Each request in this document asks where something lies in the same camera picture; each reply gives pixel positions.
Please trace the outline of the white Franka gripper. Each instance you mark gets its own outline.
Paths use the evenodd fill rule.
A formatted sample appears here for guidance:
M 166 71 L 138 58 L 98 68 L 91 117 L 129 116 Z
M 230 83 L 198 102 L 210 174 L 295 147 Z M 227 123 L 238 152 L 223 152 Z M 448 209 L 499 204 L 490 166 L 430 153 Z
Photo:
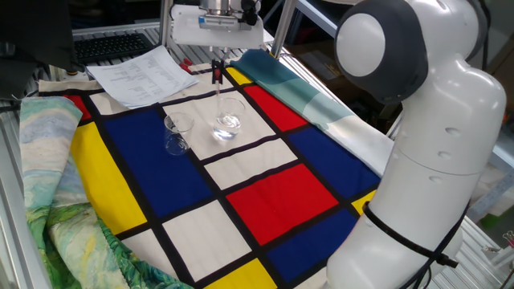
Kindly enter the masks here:
M 222 73 L 229 55 L 228 48 L 257 49 L 264 44 L 263 21 L 260 17 L 251 26 L 234 15 L 208 14 L 199 6 L 180 4 L 171 8 L 171 17 L 171 38 L 175 43 L 223 48 L 219 62 L 216 56 L 211 60 L 212 82 L 222 82 Z

